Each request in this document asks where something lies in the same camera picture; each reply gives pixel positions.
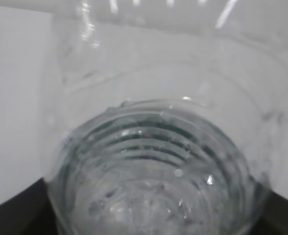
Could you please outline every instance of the clear plastic bottle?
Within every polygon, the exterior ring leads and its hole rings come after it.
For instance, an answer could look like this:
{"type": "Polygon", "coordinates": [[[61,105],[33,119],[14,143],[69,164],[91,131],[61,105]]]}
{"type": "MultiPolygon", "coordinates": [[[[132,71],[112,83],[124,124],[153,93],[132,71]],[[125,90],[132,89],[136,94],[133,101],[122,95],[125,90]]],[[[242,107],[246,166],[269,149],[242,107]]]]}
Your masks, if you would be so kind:
{"type": "Polygon", "coordinates": [[[243,235],[288,124],[288,0],[60,0],[42,150],[64,235],[243,235]]]}

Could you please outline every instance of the water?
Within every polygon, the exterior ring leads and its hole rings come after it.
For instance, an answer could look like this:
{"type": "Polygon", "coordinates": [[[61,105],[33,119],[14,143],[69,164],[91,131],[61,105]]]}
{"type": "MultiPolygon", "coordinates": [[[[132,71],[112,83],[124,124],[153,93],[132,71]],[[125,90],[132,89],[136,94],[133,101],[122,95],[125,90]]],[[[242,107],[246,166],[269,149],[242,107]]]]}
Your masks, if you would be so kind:
{"type": "Polygon", "coordinates": [[[49,191],[67,235],[242,234],[267,192],[222,131],[166,102],[110,108],[58,154],[49,191]]]}

